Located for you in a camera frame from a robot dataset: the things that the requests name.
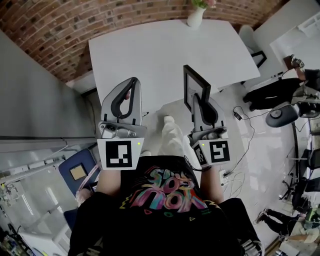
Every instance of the flower vase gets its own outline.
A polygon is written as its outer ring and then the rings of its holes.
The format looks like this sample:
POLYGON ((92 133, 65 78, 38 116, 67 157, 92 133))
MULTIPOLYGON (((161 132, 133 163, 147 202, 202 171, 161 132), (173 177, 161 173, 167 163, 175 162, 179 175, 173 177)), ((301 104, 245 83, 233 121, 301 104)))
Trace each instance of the flower vase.
POLYGON ((191 13, 186 20, 186 23, 188 24, 189 27, 193 29, 198 29, 199 26, 202 23, 203 19, 203 14, 206 9, 203 9, 201 7, 197 7, 194 13, 191 13))

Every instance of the tile floor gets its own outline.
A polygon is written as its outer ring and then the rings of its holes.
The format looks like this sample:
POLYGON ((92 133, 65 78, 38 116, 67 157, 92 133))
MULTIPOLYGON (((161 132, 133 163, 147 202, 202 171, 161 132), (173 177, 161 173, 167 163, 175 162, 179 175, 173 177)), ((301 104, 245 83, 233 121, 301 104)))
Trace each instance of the tile floor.
MULTIPOLYGON (((238 105, 242 106, 244 112, 250 117, 264 113, 263 110, 249 112, 249 106, 242 102, 242 97, 246 92, 243 86, 235 84, 212 96, 224 110, 229 140, 232 145, 230 147, 231 162, 221 166, 226 171, 232 170, 237 161, 243 156, 253 134, 250 121, 238 121, 233 115, 233 108, 238 105)), ((98 121, 100 113, 96 105, 99 105, 99 99, 95 98, 98 103, 94 102, 93 105, 95 119, 98 121)), ((193 128, 191 114, 185 107, 183 100, 164 105, 156 113, 144 117, 143 125, 148 127, 148 134, 143 147, 145 150, 150 150, 153 155, 157 154, 161 144, 162 122, 159 120, 164 115, 172 115, 184 135, 190 133, 193 128)), ((298 122, 301 123, 301 125, 299 123, 299 127, 301 127, 304 120, 299 120, 298 122)), ((286 158, 288 154, 293 152, 292 127, 288 125, 282 128, 270 128, 265 123, 265 115, 252 119, 251 124, 255 129, 254 137, 247 154, 229 177, 230 181, 234 178, 236 181, 224 188, 225 198, 229 198, 231 193, 233 196, 239 194, 238 197, 243 200, 252 222, 265 207, 290 214, 290 204, 279 201, 278 196, 285 191, 282 180, 294 164, 286 158)), ((17 226, 22 225, 23 228, 26 228, 41 214, 52 208, 55 205, 52 194, 61 203, 63 211, 76 206, 71 192, 57 171, 43 171, 24 179, 22 185, 29 207, 21 199, 14 208, 5 209, 8 211, 7 214, 10 219, 14 220, 17 226)), ((2 214, 0 214, 0 223, 2 222, 1 220, 3 221, 2 214)), ((54 223, 59 226, 64 224, 61 213, 60 215, 58 213, 54 219, 48 221, 46 224, 48 232, 54 231, 56 228, 54 223)), ((265 246, 269 245, 277 237, 277 234, 268 229, 264 223, 254 227, 265 246)))

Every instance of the chair backrest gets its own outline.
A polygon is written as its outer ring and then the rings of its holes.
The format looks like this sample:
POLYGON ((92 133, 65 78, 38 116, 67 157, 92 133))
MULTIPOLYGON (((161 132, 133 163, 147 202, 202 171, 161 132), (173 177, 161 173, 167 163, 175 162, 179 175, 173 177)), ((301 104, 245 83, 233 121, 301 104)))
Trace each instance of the chair backrest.
POLYGON ((311 170, 320 168, 320 148, 314 149, 311 152, 308 165, 311 170))

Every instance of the equipment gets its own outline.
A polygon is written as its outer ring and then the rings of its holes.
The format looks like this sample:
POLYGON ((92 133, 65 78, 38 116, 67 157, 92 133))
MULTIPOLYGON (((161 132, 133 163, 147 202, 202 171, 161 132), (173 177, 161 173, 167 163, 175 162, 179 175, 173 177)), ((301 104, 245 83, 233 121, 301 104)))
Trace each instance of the equipment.
POLYGON ((230 161, 226 119, 221 107, 210 98, 211 85, 188 65, 183 66, 184 103, 191 111, 194 129, 190 146, 202 168, 230 161))
POLYGON ((286 126, 299 117, 315 118, 320 114, 320 92, 304 83, 293 94, 292 101, 284 102, 273 108, 265 118, 268 126, 286 126))
POLYGON ((141 126, 141 84, 131 77, 118 84, 103 100, 97 140, 103 170, 135 170, 147 128, 141 126), (129 110, 120 106, 131 90, 129 110))

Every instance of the white table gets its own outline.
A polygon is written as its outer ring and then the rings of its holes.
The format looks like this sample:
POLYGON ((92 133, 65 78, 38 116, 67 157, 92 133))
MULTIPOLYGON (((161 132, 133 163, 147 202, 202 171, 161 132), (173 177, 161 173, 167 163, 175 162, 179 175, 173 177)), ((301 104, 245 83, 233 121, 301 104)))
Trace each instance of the white table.
POLYGON ((219 88, 260 76, 246 46, 227 21, 203 20, 192 30, 183 20, 140 24, 89 41, 100 102, 122 81, 141 82, 142 111, 184 97, 183 66, 219 88))

